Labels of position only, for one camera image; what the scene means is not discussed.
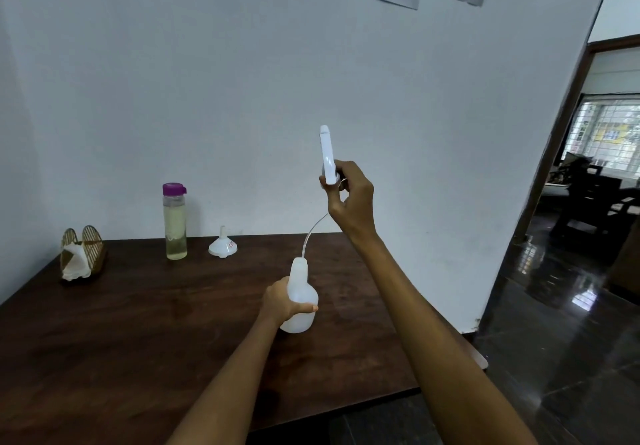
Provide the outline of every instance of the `hand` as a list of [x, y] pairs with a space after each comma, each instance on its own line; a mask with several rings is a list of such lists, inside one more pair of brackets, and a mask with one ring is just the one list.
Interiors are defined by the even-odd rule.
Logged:
[[[329, 214], [352, 243], [377, 238], [373, 221], [373, 184], [354, 162], [335, 160], [335, 166], [347, 181], [326, 185], [324, 176], [320, 176], [320, 184], [329, 199]], [[349, 192], [344, 202], [340, 200], [340, 186]]]
[[289, 277], [278, 280], [267, 287], [262, 296], [260, 315], [276, 323], [278, 327], [295, 314], [310, 314], [318, 310], [317, 305], [314, 304], [292, 302], [287, 294], [287, 283], [289, 283]]

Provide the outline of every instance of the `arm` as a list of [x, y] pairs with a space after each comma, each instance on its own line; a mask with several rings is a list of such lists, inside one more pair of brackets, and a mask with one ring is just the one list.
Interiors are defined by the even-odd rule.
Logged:
[[372, 183], [355, 163], [335, 162], [347, 178], [349, 198], [340, 201], [338, 187], [325, 185], [321, 177], [329, 213], [371, 271], [443, 442], [535, 444], [516, 411], [462, 350], [378, 237]]
[[167, 445], [240, 445], [251, 424], [264, 363], [278, 327], [300, 312], [317, 311], [287, 295], [285, 277], [264, 292], [249, 334], [175, 429]]

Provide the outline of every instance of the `dark brown table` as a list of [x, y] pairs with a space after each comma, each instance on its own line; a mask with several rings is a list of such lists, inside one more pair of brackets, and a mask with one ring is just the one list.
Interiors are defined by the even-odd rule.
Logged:
[[[252, 325], [266, 286], [288, 275], [304, 235], [238, 236], [218, 259], [189, 239], [108, 241], [103, 273], [63, 287], [55, 260], [0, 307], [0, 443], [162, 443]], [[252, 429], [417, 384], [364, 263], [343, 234], [314, 234], [320, 311], [278, 332]]]

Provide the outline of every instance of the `wooden door frame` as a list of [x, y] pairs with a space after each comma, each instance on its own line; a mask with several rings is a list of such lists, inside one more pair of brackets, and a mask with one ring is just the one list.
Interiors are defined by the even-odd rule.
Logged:
[[521, 245], [527, 236], [527, 229], [529, 228], [533, 214], [536, 211], [538, 202], [540, 201], [542, 191], [545, 188], [545, 182], [547, 182], [548, 174], [551, 171], [556, 155], [564, 140], [564, 134], [569, 129], [569, 125], [573, 119], [573, 114], [578, 108], [579, 101], [583, 94], [582, 86], [589, 74], [593, 58], [597, 53], [611, 52], [613, 50], [622, 50], [634, 47], [640, 47], [640, 34], [628, 37], [619, 37], [617, 39], [600, 40], [588, 43], [585, 46], [582, 52], [582, 57], [578, 62], [578, 68], [573, 76], [573, 81], [564, 100], [564, 104], [560, 109], [558, 117], [556, 118], [556, 123], [549, 135], [547, 147], [545, 148], [542, 158], [540, 158], [538, 171], [536, 172], [536, 176], [531, 184], [529, 198], [527, 199], [524, 210], [520, 215], [516, 229], [513, 232], [511, 244]]

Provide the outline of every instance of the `purple bottle cap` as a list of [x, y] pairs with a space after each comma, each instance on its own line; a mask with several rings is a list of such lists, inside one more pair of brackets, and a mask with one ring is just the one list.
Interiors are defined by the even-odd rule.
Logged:
[[184, 185], [178, 182], [164, 183], [162, 186], [162, 193], [166, 197], [179, 197], [187, 193], [187, 189]]

